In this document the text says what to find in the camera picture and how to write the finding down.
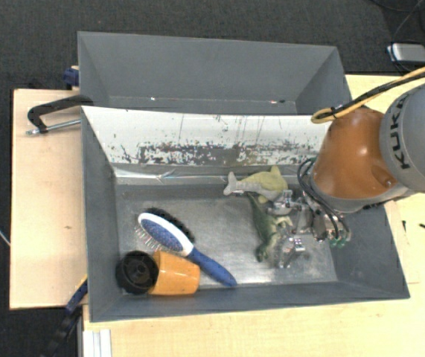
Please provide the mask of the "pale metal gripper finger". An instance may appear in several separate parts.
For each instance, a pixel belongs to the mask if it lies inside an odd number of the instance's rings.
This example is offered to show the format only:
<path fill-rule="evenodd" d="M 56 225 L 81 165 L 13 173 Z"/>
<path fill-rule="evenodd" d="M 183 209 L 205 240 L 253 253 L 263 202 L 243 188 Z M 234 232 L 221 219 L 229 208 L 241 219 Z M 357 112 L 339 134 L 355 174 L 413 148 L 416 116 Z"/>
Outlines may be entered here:
<path fill-rule="evenodd" d="M 307 251 L 301 237 L 285 237 L 278 244 L 276 251 L 277 268 L 289 268 L 294 260 Z"/>
<path fill-rule="evenodd" d="M 266 209 L 266 213 L 272 216 L 286 216 L 294 210 L 301 210 L 303 202 L 303 198 L 297 196 L 294 190 L 283 190 Z"/>

